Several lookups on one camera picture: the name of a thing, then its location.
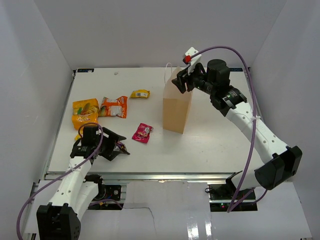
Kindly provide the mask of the purple brown candy packet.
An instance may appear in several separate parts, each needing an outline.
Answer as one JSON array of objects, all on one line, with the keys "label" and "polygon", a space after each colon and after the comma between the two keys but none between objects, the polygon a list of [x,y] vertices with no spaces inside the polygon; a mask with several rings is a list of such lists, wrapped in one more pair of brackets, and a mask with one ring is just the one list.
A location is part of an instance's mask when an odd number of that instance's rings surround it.
[{"label": "purple brown candy packet", "polygon": [[116,143],[115,150],[124,152],[124,151],[127,151],[127,147],[123,142],[120,141],[120,142]]}]

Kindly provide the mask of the magenta candy packet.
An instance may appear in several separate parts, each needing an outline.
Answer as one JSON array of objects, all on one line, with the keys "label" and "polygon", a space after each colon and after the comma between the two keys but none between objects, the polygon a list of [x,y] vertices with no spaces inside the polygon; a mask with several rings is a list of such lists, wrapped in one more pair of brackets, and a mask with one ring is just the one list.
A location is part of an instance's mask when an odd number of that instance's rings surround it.
[{"label": "magenta candy packet", "polygon": [[147,144],[153,129],[154,128],[150,125],[147,125],[145,123],[140,123],[136,132],[133,134],[132,139],[137,142]]}]

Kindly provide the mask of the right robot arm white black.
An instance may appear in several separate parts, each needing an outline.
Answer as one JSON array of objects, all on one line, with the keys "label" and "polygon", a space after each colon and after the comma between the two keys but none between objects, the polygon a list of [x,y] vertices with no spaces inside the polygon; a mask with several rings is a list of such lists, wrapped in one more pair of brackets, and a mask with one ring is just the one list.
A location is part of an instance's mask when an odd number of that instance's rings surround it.
[{"label": "right robot arm white black", "polygon": [[208,94],[213,107],[243,133],[263,162],[257,169],[247,171],[244,178],[239,173],[228,177],[228,188],[235,191],[237,187],[241,190],[263,187],[270,191],[296,174],[302,150],[280,140],[254,115],[245,95],[230,84],[230,72],[225,61],[213,59],[206,68],[197,63],[192,72],[179,71],[171,82],[182,94],[193,89]]}]

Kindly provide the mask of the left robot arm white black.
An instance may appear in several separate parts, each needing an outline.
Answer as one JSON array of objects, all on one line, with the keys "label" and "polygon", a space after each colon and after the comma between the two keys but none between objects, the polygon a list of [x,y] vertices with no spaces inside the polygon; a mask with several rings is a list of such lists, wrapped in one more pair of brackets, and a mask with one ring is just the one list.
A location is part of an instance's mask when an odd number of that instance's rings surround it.
[{"label": "left robot arm white black", "polygon": [[41,240],[77,240],[81,233],[81,219],[88,207],[113,199],[107,196],[102,177],[89,175],[97,157],[108,161],[118,155],[128,155],[119,135],[98,123],[89,122],[78,129],[79,139],[73,144],[68,168],[56,178],[60,182],[55,194],[36,212]]}]

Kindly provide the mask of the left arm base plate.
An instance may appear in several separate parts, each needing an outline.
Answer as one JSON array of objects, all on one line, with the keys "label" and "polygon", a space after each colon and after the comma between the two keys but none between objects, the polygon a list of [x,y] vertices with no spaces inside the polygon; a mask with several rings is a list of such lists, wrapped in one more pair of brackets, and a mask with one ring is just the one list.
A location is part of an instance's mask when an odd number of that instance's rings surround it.
[{"label": "left arm base plate", "polygon": [[121,185],[105,185],[98,186],[98,194],[93,201],[101,201],[104,199],[112,199],[119,201],[121,199],[122,186]]}]

